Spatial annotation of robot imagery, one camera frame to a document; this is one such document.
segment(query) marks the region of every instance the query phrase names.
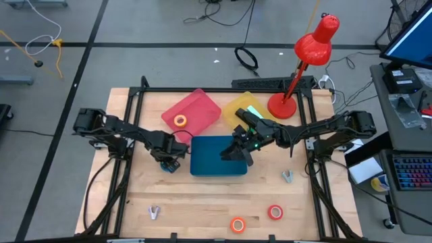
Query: orange tape roll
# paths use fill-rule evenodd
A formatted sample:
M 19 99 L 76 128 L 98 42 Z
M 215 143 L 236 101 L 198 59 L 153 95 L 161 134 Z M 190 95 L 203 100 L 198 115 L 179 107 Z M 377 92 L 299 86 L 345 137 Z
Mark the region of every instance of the orange tape roll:
M 174 125 L 176 125 L 179 128 L 184 128 L 186 126 L 186 122 L 188 120 L 184 115 L 176 115 L 174 118 Z
M 242 224 L 242 227 L 240 229 L 237 229 L 236 226 L 234 226 L 236 222 L 240 222 Z M 231 220 L 230 226 L 231 226 L 231 230 L 236 234 L 241 234 L 246 229 L 246 223 L 244 222 L 244 219 L 242 219 L 241 217 L 233 218 Z

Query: gray floor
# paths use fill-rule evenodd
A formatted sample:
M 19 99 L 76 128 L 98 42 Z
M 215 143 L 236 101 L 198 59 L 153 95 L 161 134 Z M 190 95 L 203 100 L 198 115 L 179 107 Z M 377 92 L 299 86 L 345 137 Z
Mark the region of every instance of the gray floor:
M 224 1 L 217 19 L 235 22 L 248 3 L 246 0 L 235 3 Z M 41 6 L 39 10 L 62 25 L 61 37 L 64 41 L 85 42 L 100 4 L 101 0 L 73 0 L 69 1 L 67 9 Z M 304 34 L 313 5 L 313 1 L 257 0 L 248 42 L 295 43 Z M 246 20 L 234 27 L 218 26 L 210 21 L 189 25 L 182 23 L 184 18 L 202 15 L 204 6 L 195 0 L 109 0 L 96 41 L 241 43 L 244 40 Z M 389 1 L 327 0 L 321 3 L 318 14 L 324 11 L 337 15 L 341 20 L 341 28 L 333 43 L 370 45 L 385 26 Z M 1 28 L 16 41 L 29 41 L 41 34 L 54 35 L 57 31 L 55 26 L 40 19 L 31 9 L 13 10 L 5 4 L 0 4 L 0 23 L 7 23 L 2 24 Z M 289 76 L 296 65 L 291 49 L 250 50 L 259 60 L 259 74 L 262 77 Z M 356 51 L 334 50 L 332 59 Z M 33 86 L 0 86 L 0 103 L 11 104 L 15 113 L 15 118 L 7 127 L 53 134 L 83 52 L 84 48 L 63 48 L 61 68 L 65 80 L 58 80 L 36 69 L 19 50 L 0 47 L 1 74 L 35 77 Z M 45 67 L 53 71 L 56 57 L 56 48 L 48 48 L 38 56 Z M 377 55 L 355 55 L 352 60 L 356 64 L 355 70 L 350 70 L 343 61 L 329 67 L 336 88 L 346 95 L 364 86 L 370 80 L 369 66 L 381 61 Z M 319 79 L 324 73 L 324 67 L 310 67 L 306 74 Z M 232 49 L 93 48 L 27 240 L 73 235 L 94 154 L 85 140 L 70 135 L 78 109 L 105 108 L 111 88 L 138 86 L 141 75 L 147 77 L 151 86 L 206 87 L 229 87 L 233 79 L 254 77 L 240 66 Z M 373 95 L 375 89 L 372 86 L 358 100 Z M 379 134 L 387 130 L 377 99 L 352 109 L 371 112 Z M 0 242 L 14 240 L 50 142 L 49 137 L 33 134 L 2 134 L 0 161 L 5 166 L 0 171 Z M 404 235 L 398 228 L 385 229 L 381 220 L 388 217 L 386 206 L 362 192 L 354 191 L 354 195 L 366 237 L 390 242 L 432 242 L 432 238 Z

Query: wooden board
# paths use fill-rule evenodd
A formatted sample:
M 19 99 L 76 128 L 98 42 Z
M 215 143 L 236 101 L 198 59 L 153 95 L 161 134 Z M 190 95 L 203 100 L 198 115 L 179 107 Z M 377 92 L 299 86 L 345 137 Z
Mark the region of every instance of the wooden board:
M 161 114 L 187 96 L 184 92 L 146 92 L 142 106 L 140 126 L 147 130 L 171 130 L 161 119 Z M 238 97 L 238 93 L 208 93 L 220 106 Z M 267 104 L 270 94 L 254 94 Z M 314 104 L 317 119 L 333 115 L 333 106 L 327 90 L 314 90 Z M 108 101 L 107 113 L 124 116 L 127 88 L 114 88 Z M 305 109 L 308 114 L 306 99 Z M 283 124 L 299 126 L 298 111 Z M 229 135 L 232 131 L 221 117 L 202 135 Z M 149 152 L 140 143 L 136 145 L 132 172 L 128 187 L 121 237 L 125 238 L 169 238 L 177 232 L 179 238 L 227 238 L 227 239 L 268 239 L 275 234 L 278 240 L 318 240 L 317 220 L 312 198 L 310 180 L 304 172 L 306 153 L 303 142 L 294 147 L 293 157 L 289 149 L 275 144 L 252 153 L 254 165 L 240 177 L 197 178 L 190 174 L 190 158 L 180 160 L 181 167 L 173 174 L 164 172 Z M 344 156 L 335 153 L 333 159 L 341 163 Z M 106 162 L 107 151 L 96 151 L 89 179 Z M 89 195 L 88 224 L 99 214 L 107 200 L 113 163 L 94 181 Z M 294 181 L 287 184 L 282 178 L 284 170 L 294 172 Z M 333 203 L 350 227 L 361 235 L 360 223 L 348 182 L 347 172 L 333 163 L 327 164 Z M 270 205 L 280 205 L 284 210 L 283 219 L 271 220 L 267 216 Z M 158 205 L 161 211 L 157 220 L 151 220 L 147 211 L 151 205 Z M 110 232 L 117 207 L 111 212 Z M 234 234 L 230 229 L 233 217 L 243 217 L 246 230 Z M 329 235 L 329 224 L 325 222 Z M 82 212 L 76 232 L 82 232 Z

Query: yellow plastic bin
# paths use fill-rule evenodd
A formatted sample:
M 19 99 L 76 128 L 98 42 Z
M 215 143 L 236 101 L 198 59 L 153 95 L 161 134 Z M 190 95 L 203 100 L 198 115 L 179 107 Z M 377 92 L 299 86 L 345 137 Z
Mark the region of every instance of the yellow plastic bin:
M 239 108 L 247 110 L 252 105 L 265 119 L 271 119 L 275 122 L 279 122 L 276 117 L 270 114 L 270 112 L 248 91 L 244 92 L 237 99 L 228 103 L 222 108 L 222 117 L 231 126 L 232 129 L 236 128 L 239 124 L 245 129 L 249 129 L 240 118 L 237 117 L 236 111 Z

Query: red tape roll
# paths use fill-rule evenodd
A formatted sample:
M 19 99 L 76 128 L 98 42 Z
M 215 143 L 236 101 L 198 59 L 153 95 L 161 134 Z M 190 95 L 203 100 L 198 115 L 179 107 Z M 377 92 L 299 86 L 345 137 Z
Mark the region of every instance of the red tape roll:
M 279 211 L 278 214 L 274 215 L 273 214 L 273 210 Z M 284 216 L 284 210 L 282 210 L 282 208 L 279 205 L 271 205 L 269 207 L 269 210 L 267 211 L 267 213 L 269 214 L 270 219 L 272 220 L 279 220 Z

